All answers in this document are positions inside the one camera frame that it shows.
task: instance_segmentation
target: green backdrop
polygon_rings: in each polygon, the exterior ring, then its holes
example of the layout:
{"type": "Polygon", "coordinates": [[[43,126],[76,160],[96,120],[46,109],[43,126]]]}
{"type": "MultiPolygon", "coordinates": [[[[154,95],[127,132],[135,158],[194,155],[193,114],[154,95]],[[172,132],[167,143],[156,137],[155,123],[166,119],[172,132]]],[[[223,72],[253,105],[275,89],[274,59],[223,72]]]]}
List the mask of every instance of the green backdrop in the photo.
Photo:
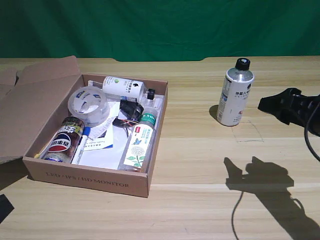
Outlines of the green backdrop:
{"type": "Polygon", "coordinates": [[[320,55],[320,0],[1,0],[0,57],[320,55]]]}

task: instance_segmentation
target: white paper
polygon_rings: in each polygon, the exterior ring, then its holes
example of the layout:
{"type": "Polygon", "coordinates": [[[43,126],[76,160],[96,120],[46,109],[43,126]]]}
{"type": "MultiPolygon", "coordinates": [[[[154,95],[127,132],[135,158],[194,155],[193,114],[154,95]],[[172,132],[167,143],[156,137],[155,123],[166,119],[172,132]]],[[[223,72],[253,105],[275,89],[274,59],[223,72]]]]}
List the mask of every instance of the white paper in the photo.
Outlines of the white paper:
{"type": "Polygon", "coordinates": [[[110,125],[108,129],[97,139],[86,141],[84,151],[91,151],[97,149],[112,148],[114,144],[114,131],[113,126],[110,125]]]}
{"type": "Polygon", "coordinates": [[[113,128],[114,136],[113,147],[84,151],[79,165],[104,169],[118,169],[121,156],[127,144],[127,133],[126,130],[121,127],[111,127],[113,128]]]}
{"type": "Polygon", "coordinates": [[[110,113],[109,113],[107,119],[103,123],[91,128],[90,134],[88,136],[90,141],[95,141],[105,131],[107,131],[107,129],[110,126],[112,126],[113,121],[115,120],[115,118],[119,114],[120,100],[107,98],[107,102],[109,105],[110,113]]]}

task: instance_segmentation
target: open cardboard box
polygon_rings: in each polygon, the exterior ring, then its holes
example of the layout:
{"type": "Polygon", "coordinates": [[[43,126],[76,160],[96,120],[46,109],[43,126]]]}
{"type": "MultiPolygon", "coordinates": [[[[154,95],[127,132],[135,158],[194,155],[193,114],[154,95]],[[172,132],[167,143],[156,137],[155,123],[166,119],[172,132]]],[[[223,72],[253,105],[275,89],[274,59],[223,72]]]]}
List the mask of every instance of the open cardboard box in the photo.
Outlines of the open cardboard box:
{"type": "Polygon", "coordinates": [[[104,79],[104,75],[81,74],[75,56],[27,66],[16,85],[14,70],[1,73],[0,163],[23,157],[29,175],[36,181],[148,197],[167,106],[166,81],[131,78],[164,95],[146,173],[33,158],[70,115],[67,107],[70,95],[89,80],[102,83],[104,79]]]}

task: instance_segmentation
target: tape roll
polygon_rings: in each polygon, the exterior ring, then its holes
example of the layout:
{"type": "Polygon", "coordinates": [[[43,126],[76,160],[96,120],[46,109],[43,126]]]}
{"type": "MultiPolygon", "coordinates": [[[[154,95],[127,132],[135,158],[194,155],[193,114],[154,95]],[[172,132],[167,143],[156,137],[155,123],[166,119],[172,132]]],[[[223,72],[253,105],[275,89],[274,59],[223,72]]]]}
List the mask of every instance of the tape roll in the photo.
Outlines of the tape roll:
{"type": "Polygon", "coordinates": [[[76,90],[68,100],[70,113],[81,119],[85,126],[95,127],[109,115],[106,94],[95,86],[85,86],[76,90]]]}

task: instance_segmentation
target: marker pen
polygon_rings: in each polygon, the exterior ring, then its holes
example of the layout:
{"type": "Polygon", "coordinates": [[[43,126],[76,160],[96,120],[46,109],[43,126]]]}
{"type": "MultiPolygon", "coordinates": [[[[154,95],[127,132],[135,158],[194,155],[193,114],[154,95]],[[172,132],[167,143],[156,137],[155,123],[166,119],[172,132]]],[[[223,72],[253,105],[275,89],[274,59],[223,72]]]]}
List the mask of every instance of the marker pen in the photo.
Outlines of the marker pen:
{"type": "Polygon", "coordinates": [[[73,159],[71,164],[79,164],[82,153],[84,152],[85,146],[86,146],[86,142],[88,139],[88,136],[90,134],[90,127],[85,126],[84,130],[83,130],[83,134],[80,140],[80,143],[78,145],[78,147],[76,148],[76,151],[74,153],[73,159]]]}

